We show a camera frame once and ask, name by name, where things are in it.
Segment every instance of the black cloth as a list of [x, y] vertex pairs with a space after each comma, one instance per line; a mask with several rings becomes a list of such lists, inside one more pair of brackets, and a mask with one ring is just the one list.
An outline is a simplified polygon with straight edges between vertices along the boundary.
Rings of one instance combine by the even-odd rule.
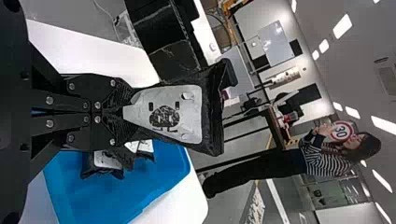
[[207, 198], [213, 198], [217, 193], [244, 185], [249, 180], [283, 178], [305, 172], [305, 159], [300, 149], [270, 149], [259, 158], [236, 164], [208, 177], [203, 189]]

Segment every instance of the white table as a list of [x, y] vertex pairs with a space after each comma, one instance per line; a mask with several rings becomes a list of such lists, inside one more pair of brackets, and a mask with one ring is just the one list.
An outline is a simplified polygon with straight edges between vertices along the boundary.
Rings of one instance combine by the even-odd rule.
[[[199, 24], [199, 27], [204, 30], [205, 26]], [[95, 73], [121, 77], [132, 87], [147, 87], [160, 81], [148, 55], [142, 49], [37, 21], [27, 20], [27, 26], [30, 41], [59, 73]], [[210, 42], [210, 39], [209, 37], [202, 43]], [[213, 54], [209, 52], [206, 54], [209, 55], [209, 62], [212, 62], [212, 56], [216, 56], [215, 51], [212, 52]], [[134, 220], [134, 223], [198, 224], [205, 220], [208, 212], [207, 200], [191, 161], [190, 165], [191, 172], [173, 189], [151, 204], [141, 216]], [[37, 183], [43, 185], [44, 179], [40, 176], [38, 178], [41, 179], [38, 179]], [[47, 191], [46, 188], [34, 189], [44, 191], [30, 190], [28, 194], [45, 195]], [[30, 198], [32, 200], [28, 201], [27, 209], [29, 206], [43, 203], [33, 200], [37, 197]]]

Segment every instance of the white wall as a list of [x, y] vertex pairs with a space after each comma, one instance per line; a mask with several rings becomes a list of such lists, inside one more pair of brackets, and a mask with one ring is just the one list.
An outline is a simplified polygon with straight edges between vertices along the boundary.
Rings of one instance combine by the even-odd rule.
[[[364, 176], [378, 201], [396, 222], [396, 195], [389, 193], [373, 176], [376, 169], [396, 190], [394, 174], [396, 136], [377, 129], [371, 116], [396, 123], [396, 103], [383, 92], [376, 76], [374, 60], [382, 52], [396, 47], [396, 1], [381, 0], [297, 0], [296, 18], [308, 47], [317, 49], [323, 38], [330, 48], [317, 60], [320, 73], [332, 100], [357, 109], [361, 119], [354, 119], [361, 131], [378, 136], [383, 143], [378, 155], [362, 167]], [[353, 27], [339, 40], [331, 39], [334, 25], [348, 13]], [[345, 111], [341, 119], [353, 119]]]
[[317, 211], [320, 224], [383, 224], [373, 203]]
[[298, 123], [303, 123], [312, 119], [318, 119], [334, 113], [330, 104], [329, 95], [321, 80], [319, 71], [311, 57], [302, 31], [293, 16], [288, 0], [255, 0], [236, 13], [239, 27], [246, 40], [257, 35], [257, 31], [274, 21], [280, 21], [289, 41], [298, 39], [303, 55], [291, 59], [281, 65], [266, 70], [260, 74], [262, 79], [283, 72], [295, 65], [298, 65], [301, 78], [290, 84], [268, 91], [270, 98], [275, 98], [282, 91], [295, 91], [305, 86], [317, 83], [322, 99], [302, 106], [305, 116]]

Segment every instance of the screw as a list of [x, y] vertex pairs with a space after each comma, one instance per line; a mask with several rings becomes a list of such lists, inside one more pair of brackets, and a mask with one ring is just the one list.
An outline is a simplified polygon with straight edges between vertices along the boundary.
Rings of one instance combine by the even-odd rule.
[[113, 147], [116, 145], [116, 140], [114, 140], [114, 138], [110, 139], [110, 145]]
[[47, 124], [46, 124], [46, 126], [47, 126], [47, 128], [53, 128], [53, 120], [52, 119], [47, 119]]
[[22, 71], [22, 72], [20, 72], [20, 76], [21, 76], [22, 80], [27, 81], [27, 80], [29, 80], [30, 74], [29, 74], [29, 72]]
[[47, 96], [46, 103], [47, 103], [47, 105], [52, 105], [53, 104], [53, 98], [50, 97], [50, 96]]
[[95, 117], [95, 123], [100, 123], [101, 120], [102, 120], [102, 119], [101, 119], [99, 116], [96, 116], [96, 117]]
[[100, 109], [100, 107], [101, 107], [100, 102], [96, 102], [96, 103], [95, 103], [95, 108], [96, 108], [96, 109]]
[[73, 91], [73, 90], [76, 89], [76, 86], [75, 86], [75, 84], [74, 84], [73, 82], [71, 82], [71, 83], [69, 84], [69, 89], [70, 89], [71, 91]]
[[69, 134], [67, 136], [67, 142], [72, 143], [75, 140], [75, 136], [73, 134]]

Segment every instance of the round sign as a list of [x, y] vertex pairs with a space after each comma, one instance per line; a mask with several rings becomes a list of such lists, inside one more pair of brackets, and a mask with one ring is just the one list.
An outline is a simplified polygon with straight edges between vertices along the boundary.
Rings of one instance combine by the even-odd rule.
[[348, 121], [336, 121], [333, 126], [336, 127], [335, 131], [332, 132], [331, 137], [335, 141], [346, 141], [355, 130], [352, 127], [353, 123]]

